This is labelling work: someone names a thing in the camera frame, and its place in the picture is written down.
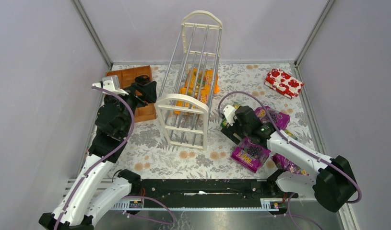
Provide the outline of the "green Fox's candy bag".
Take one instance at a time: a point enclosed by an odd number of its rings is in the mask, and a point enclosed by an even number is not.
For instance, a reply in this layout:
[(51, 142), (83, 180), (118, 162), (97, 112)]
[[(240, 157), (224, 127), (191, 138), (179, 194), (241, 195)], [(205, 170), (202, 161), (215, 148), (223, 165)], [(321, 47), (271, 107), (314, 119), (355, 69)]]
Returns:
[(224, 128), (224, 127), (227, 126), (227, 124), (228, 124), (227, 119), (226, 119), (226, 118), (223, 118), (223, 119), (222, 119), (222, 122), (221, 122), (221, 124), (220, 124), (220, 126), (221, 126), (222, 128)]

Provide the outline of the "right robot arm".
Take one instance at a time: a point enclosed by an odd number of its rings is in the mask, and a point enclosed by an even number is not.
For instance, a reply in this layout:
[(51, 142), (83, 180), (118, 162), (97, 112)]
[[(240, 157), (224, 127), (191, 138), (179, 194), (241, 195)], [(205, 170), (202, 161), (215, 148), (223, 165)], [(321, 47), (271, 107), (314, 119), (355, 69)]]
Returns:
[(361, 192), (349, 161), (330, 156), (305, 147), (290, 138), (272, 121), (262, 122), (249, 106), (235, 108), (227, 105), (222, 110), (226, 125), (222, 132), (232, 140), (248, 138), (252, 143), (279, 154), (296, 164), (305, 174), (293, 174), (285, 170), (275, 182), (283, 192), (313, 197), (326, 210), (337, 212)]

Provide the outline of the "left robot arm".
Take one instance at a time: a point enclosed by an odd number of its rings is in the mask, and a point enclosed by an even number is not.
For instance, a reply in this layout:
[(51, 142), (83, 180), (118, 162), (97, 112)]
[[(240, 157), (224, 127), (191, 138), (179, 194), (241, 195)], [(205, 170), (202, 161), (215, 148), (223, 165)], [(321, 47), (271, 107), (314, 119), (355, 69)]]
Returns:
[(156, 81), (134, 81), (121, 88), (116, 75), (104, 77), (92, 89), (104, 94), (98, 109), (96, 135), (85, 163), (54, 211), (43, 213), (39, 224), (47, 230), (92, 230), (99, 220), (123, 197), (140, 191), (140, 176), (122, 170), (100, 195), (94, 196), (104, 176), (117, 162), (135, 126), (135, 109), (156, 102)]

